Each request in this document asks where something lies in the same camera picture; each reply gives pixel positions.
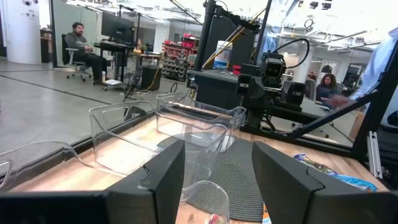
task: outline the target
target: black pole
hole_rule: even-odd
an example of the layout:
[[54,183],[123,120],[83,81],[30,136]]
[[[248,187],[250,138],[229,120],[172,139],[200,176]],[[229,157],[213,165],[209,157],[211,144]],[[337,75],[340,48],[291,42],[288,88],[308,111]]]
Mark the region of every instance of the black pole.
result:
[[262,36],[264,35],[264,31],[265,31],[266,25],[267,25],[269,11],[271,10],[271,2],[272,2],[272,0],[268,0],[268,2],[267,2],[266,13],[264,14],[264,19],[262,20],[262,26],[261,26],[261,30],[260,30],[260,34],[259,34],[259,39],[257,41],[256,53],[254,54],[253,65],[257,64],[257,58],[259,56],[260,48],[261,48],[261,44],[262,44]]
[[365,159],[367,150],[366,138],[370,131],[377,131],[380,122],[397,88],[398,81],[398,42],[396,42],[384,72],[380,75],[379,96],[371,102],[368,112],[362,121],[358,135],[353,144],[353,154],[357,159]]
[[196,71],[201,71],[201,66],[203,65],[203,59],[205,58],[207,41],[209,39],[211,22],[213,20],[214,12],[216,10],[215,6],[216,3],[214,0],[207,0],[205,22],[203,23],[203,27],[201,28],[200,41],[198,46],[198,55],[197,59],[195,60],[195,64],[193,66],[193,69]]
[[51,15],[51,35],[52,35],[52,68],[58,68],[57,61],[57,43],[55,41],[55,16],[54,16],[54,3],[52,0],[50,2],[50,15]]
[[138,24],[137,24],[137,38],[136,38],[136,44],[138,44],[138,38],[139,38],[139,22],[141,20],[141,13],[138,12]]

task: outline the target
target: computer monitor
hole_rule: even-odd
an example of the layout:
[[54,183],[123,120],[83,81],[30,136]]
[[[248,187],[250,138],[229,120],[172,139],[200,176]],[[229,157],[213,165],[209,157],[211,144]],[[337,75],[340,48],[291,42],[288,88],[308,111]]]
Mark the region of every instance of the computer monitor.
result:
[[123,43],[134,43],[134,22],[110,13],[102,13],[101,34]]

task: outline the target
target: dark sweater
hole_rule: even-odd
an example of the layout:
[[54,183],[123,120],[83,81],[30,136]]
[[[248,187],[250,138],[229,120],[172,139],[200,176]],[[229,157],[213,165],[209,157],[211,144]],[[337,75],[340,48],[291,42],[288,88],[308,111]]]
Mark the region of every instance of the dark sweater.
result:
[[84,51],[86,46],[89,46],[87,40],[82,35],[78,36],[74,33],[69,33],[65,36],[65,42],[68,48],[79,49]]
[[322,98],[330,98],[332,95],[337,94],[337,86],[331,87],[325,84],[317,86],[317,100],[321,101]]

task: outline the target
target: snack bag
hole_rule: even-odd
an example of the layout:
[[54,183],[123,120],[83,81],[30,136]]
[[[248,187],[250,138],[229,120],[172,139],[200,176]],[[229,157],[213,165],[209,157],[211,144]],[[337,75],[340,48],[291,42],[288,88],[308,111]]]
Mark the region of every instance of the snack bag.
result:
[[338,174],[336,171],[334,171],[333,169],[331,169],[323,164],[311,161],[305,155],[305,153],[294,155],[293,158],[306,164],[307,166],[313,167],[316,170],[319,170],[320,172],[328,174],[329,176],[332,176],[338,180],[341,180],[341,181],[343,181],[347,184],[350,184],[354,187],[357,187],[361,190],[366,190],[368,192],[376,192],[377,191],[377,187],[374,184],[372,184],[368,181],[365,181],[365,180],[355,178],[355,177],[349,177],[346,175]]
[[271,219],[269,218],[268,210],[265,204],[262,213],[262,224],[271,224]]

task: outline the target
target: woman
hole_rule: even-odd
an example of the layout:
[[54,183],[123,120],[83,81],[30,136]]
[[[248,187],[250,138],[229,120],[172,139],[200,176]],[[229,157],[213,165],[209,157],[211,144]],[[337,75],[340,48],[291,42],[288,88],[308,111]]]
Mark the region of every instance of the woman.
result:
[[317,86],[317,101],[321,101],[324,106],[332,110],[334,107],[327,101],[333,95],[337,95],[336,78],[334,74],[328,73],[322,78],[321,84]]

